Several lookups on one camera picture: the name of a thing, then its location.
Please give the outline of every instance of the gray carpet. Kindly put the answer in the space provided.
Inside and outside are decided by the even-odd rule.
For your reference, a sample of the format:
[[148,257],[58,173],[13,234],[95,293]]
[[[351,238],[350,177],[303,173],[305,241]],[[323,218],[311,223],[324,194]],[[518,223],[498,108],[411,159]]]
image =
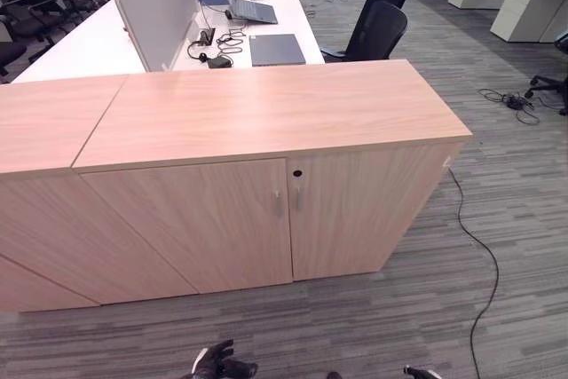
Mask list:
[[[364,0],[310,6],[321,1],[302,0],[317,10],[314,34],[342,48]],[[410,28],[392,58],[408,58],[475,134],[454,165],[463,217],[501,265],[475,339],[482,375],[565,379],[568,122],[537,104],[541,124],[523,125],[477,90],[524,91],[531,75],[561,77],[568,61],[553,45],[491,35],[495,12],[460,11],[446,0],[408,0],[404,9]],[[259,363],[261,379],[324,379],[331,369],[345,379],[397,379],[405,364],[473,379],[469,328],[493,268],[458,226],[458,200],[446,177],[377,273],[0,316],[0,377],[174,379],[203,345],[232,337],[239,356]]]

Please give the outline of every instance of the wooden cabinet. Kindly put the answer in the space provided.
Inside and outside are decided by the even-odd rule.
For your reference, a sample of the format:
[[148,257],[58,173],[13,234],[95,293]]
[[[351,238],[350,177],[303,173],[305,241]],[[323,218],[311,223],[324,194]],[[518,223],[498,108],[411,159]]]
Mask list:
[[75,174],[0,180],[0,194],[2,255],[62,287],[100,304],[194,293]]
[[381,269],[461,145],[290,159],[294,279]]
[[83,179],[200,293],[292,281],[284,160]]
[[0,312],[57,310],[94,305],[96,304],[89,299],[0,257]]
[[377,271],[469,136],[401,59],[5,85],[0,309]]

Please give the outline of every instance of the cabinet top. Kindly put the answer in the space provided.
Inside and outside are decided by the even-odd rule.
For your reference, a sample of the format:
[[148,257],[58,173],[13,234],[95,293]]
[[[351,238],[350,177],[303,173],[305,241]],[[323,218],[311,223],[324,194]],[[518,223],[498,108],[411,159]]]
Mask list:
[[0,174],[69,169],[126,76],[0,86]]
[[74,168],[246,160],[469,135],[401,59],[150,73],[128,76]]

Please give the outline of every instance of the black glove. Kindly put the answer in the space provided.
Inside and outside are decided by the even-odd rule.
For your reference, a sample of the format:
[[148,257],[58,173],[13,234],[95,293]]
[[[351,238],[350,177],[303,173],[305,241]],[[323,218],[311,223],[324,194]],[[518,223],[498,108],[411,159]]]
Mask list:
[[220,379],[223,374],[223,359],[231,357],[234,353],[231,346],[233,340],[229,339],[202,349],[193,363],[193,376],[199,376],[201,379]]
[[410,366],[406,366],[403,372],[405,375],[411,375],[414,379],[442,379],[442,376],[432,370],[420,370]]
[[233,346],[233,340],[229,339],[201,350],[193,363],[192,374],[184,376],[182,379],[189,379],[189,377],[193,379],[252,378],[256,374],[258,365],[255,363],[243,363],[236,359],[226,359],[233,355],[231,346]]

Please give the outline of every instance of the cabinet handle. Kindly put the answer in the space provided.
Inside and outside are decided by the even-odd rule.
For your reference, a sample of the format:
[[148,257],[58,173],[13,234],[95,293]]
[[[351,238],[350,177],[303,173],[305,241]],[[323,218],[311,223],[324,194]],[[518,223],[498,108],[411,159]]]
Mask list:
[[296,210],[302,210],[304,207],[304,192],[302,191],[302,187],[296,187]]
[[280,191],[274,192],[274,198],[276,199],[276,217],[282,217],[282,194]]

